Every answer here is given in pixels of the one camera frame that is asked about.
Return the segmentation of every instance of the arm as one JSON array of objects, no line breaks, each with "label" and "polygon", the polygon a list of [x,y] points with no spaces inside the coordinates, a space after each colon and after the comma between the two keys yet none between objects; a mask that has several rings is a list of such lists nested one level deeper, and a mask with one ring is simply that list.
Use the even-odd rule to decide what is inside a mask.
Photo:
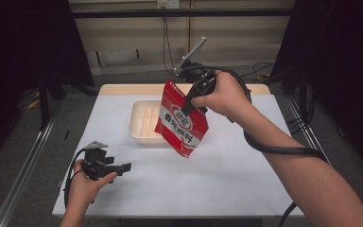
[{"label": "arm", "polygon": [[[265,118],[245,97],[237,81],[218,72],[214,92],[193,98],[229,117],[258,143],[269,147],[301,148],[299,142]],[[363,226],[363,204],[347,182],[321,159],[307,155],[264,156],[287,193],[317,226]]]},{"label": "arm", "polygon": [[[75,163],[74,172],[81,169],[83,160],[78,160]],[[98,181],[89,179],[81,170],[77,173],[72,181],[69,193],[69,201],[67,203],[66,212],[60,226],[82,226],[85,212],[91,202],[94,201],[96,195],[105,184],[116,178],[116,173],[111,173]]]}]

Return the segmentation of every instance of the chip bag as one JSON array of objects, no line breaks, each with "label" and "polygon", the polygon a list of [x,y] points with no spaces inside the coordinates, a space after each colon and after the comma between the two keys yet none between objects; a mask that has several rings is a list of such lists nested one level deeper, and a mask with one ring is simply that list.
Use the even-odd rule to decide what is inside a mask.
[{"label": "chip bag", "polygon": [[185,115],[181,111],[185,101],[185,94],[170,79],[164,85],[155,132],[160,133],[180,155],[188,158],[208,131],[208,122],[205,114],[198,109]]}]

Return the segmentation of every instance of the plastic container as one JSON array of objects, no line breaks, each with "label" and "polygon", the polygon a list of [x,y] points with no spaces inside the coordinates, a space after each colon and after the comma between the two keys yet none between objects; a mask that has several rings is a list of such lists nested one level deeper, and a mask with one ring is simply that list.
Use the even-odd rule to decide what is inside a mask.
[{"label": "plastic container", "polygon": [[165,144],[164,138],[155,132],[161,100],[137,100],[132,104],[129,129],[139,144]]}]

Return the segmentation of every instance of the table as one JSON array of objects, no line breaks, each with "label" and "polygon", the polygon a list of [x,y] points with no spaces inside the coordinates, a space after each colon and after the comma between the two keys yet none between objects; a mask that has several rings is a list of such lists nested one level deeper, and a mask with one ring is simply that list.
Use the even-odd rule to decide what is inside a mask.
[{"label": "table", "polygon": [[[190,84],[177,84],[187,93]],[[248,85],[254,106],[288,133],[266,85]],[[283,214],[292,202],[261,152],[242,129],[208,111],[209,130],[190,157],[169,145],[144,146],[129,131],[132,103],[161,99],[163,84],[104,85],[78,148],[94,140],[109,145],[114,164],[132,163],[131,172],[101,189],[86,217],[100,218],[262,218]],[[64,214],[60,191],[53,215]],[[301,216],[296,208],[291,215]]]}]

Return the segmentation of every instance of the hand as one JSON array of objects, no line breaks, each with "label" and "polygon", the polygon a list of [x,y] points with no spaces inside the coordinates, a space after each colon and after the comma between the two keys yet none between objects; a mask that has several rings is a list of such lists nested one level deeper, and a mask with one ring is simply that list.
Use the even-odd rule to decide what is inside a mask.
[{"label": "hand", "polygon": [[[84,160],[80,159],[75,163],[75,173],[81,170],[81,164],[83,162]],[[94,201],[96,195],[99,192],[99,189],[101,189],[105,184],[113,181],[116,176],[117,174],[113,172],[99,179],[98,181],[93,181],[85,175],[84,171],[81,170],[73,178],[70,187],[68,205],[73,205],[71,203],[76,203],[81,207],[88,207],[88,205]]]},{"label": "hand", "polygon": [[90,203],[94,201],[99,189],[105,184],[113,181],[117,176],[117,174],[113,172],[98,181],[93,181],[81,170],[81,164],[83,162],[84,160],[81,159],[75,163],[74,172],[76,175],[70,186],[69,200],[60,226],[82,226],[85,212]]},{"label": "hand", "polygon": [[216,71],[216,88],[208,96],[191,100],[195,107],[208,107],[218,114],[229,117],[239,111],[242,103],[250,103],[238,81],[229,73]]}]

